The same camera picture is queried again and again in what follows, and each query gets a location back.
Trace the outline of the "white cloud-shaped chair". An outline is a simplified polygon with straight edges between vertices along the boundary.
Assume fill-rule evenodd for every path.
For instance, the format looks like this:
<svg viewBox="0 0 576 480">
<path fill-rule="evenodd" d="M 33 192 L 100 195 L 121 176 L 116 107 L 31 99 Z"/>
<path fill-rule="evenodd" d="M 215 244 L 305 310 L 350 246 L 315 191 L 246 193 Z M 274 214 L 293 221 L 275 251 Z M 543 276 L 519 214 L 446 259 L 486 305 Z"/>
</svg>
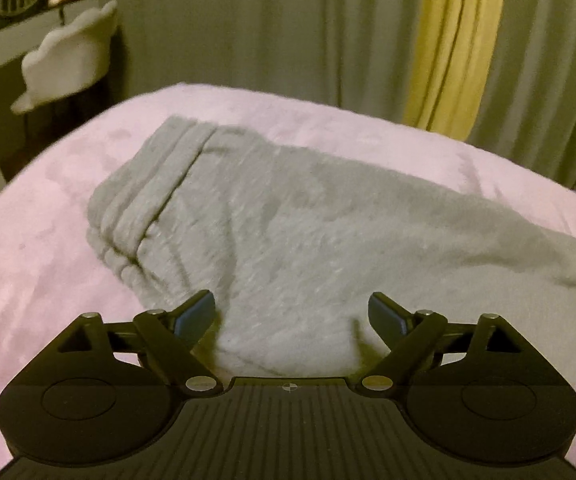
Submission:
<svg viewBox="0 0 576 480">
<path fill-rule="evenodd" d="M 111 0 L 49 32 L 22 59 L 26 91 L 11 104 L 12 114 L 24 115 L 73 96 L 105 77 L 110 68 L 111 39 L 117 27 L 118 3 Z"/>
</svg>

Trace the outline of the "grey-green curtain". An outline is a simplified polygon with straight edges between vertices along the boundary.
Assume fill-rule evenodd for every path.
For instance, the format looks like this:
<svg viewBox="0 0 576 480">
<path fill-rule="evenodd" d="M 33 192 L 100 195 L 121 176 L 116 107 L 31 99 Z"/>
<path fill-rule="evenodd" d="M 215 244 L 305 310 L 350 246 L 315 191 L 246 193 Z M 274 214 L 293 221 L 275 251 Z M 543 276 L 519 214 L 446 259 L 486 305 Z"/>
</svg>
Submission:
<svg viewBox="0 0 576 480">
<path fill-rule="evenodd" d="M 114 1 L 121 98 L 203 82 L 407 125 L 422 0 Z M 504 0 L 464 142 L 576 182 L 576 0 Z"/>
</svg>

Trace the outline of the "pink bed blanket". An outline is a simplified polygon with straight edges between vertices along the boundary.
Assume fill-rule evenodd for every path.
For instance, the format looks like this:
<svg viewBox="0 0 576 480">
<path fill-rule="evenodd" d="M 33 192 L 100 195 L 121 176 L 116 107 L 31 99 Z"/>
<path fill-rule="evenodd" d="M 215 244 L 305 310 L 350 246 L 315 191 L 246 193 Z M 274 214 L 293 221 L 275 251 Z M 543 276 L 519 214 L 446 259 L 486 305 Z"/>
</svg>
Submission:
<svg viewBox="0 0 576 480">
<path fill-rule="evenodd" d="M 576 193 L 438 134 L 306 101 L 201 84 L 136 96 L 54 144 L 0 193 L 0 392 L 76 315 L 122 320 L 138 302 L 85 240 L 94 188 L 171 115 L 241 125 L 474 194 L 576 238 Z M 10 459 L 0 435 L 0 469 Z"/>
</svg>

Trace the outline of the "grey sweatpants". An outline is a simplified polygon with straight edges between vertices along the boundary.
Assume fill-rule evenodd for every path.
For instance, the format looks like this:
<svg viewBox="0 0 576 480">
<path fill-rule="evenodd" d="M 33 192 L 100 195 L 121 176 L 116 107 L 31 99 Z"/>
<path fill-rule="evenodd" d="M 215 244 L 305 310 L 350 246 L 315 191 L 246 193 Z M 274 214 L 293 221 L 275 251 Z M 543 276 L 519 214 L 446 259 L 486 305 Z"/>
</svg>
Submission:
<svg viewBox="0 0 576 480">
<path fill-rule="evenodd" d="M 367 301 L 496 312 L 576 389 L 576 239 L 484 198 L 169 118 L 96 188 L 87 237 L 147 309 L 209 289 L 200 352 L 232 375 L 356 376 L 385 348 Z"/>
</svg>

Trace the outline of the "yellow curtain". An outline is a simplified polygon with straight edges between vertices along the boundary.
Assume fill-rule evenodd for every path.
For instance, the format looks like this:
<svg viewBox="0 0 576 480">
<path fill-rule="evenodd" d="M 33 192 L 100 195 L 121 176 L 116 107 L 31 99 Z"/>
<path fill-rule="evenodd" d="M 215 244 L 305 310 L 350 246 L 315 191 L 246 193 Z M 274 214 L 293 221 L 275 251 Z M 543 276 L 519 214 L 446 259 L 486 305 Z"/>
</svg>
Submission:
<svg viewBox="0 0 576 480">
<path fill-rule="evenodd" d="M 407 125 L 464 141 L 473 129 L 504 0 L 422 0 Z"/>
</svg>

